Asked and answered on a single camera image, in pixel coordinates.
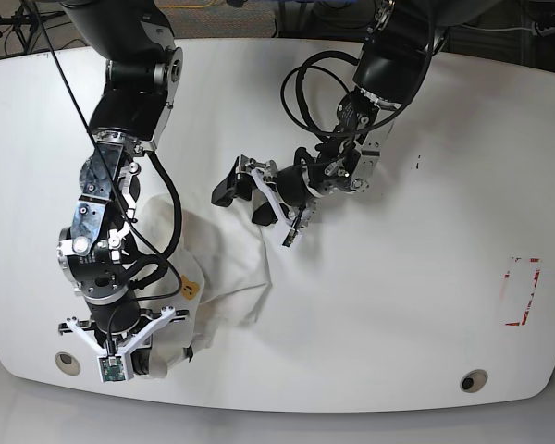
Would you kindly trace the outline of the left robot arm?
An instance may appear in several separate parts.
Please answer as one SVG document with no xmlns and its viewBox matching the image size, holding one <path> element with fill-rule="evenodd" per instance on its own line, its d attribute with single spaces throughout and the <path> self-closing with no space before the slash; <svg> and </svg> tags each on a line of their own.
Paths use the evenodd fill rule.
<svg viewBox="0 0 555 444">
<path fill-rule="evenodd" d="M 380 157 L 376 136 L 386 135 L 413 101 L 449 28 L 489 6 L 488 1 L 377 1 L 359 56 L 326 50 L 310 56 L 285 79 L 294 84 L 300 112 L 291 120 L 318 138 L 317 154 L 300 147 L 285 168 L 241 155 L 214 188 L 211 203 L 228 207 L 236 199 L 251 200 L 259 191 L 265 198 L 253 211 L 253 223 L 286 227 L 285 243 L 291 245 L 318 199 L 333 191 L 357 193 L 368 188 Z M 319 129 L 304 95 L 306 74 L 319 70 L 327 59 L 355 68 L 353 87 L 339 102 L 331 131 Z"/>
</svg>

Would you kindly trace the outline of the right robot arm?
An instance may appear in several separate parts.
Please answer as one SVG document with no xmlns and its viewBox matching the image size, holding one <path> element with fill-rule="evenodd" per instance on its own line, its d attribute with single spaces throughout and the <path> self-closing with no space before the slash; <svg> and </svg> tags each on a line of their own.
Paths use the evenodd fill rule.
<svg viewBox="0 0 555 444">
<path fill-rule="evenodd" d="M 105 86 L 82 120 L 92 155 L 79 174 L 72 223 L 61 231 L 58 263 L 90 317 L 58 328 L 88 344 L 104 382 L 147 375 L 154 334 L 187 317 L 168 304 L 148 307 L 145 290 L 175 274 L 170 261 L 181 236 L 179 194 L 156 150 L 174 106 L 183 65 L 167 16 L 153 1 L 65 1 L 63 11 L 106 62 Z M 147 157 L 172 200 L 168 245 L 157 248 L 136 223 L 139 160 Z"/>
</svg>

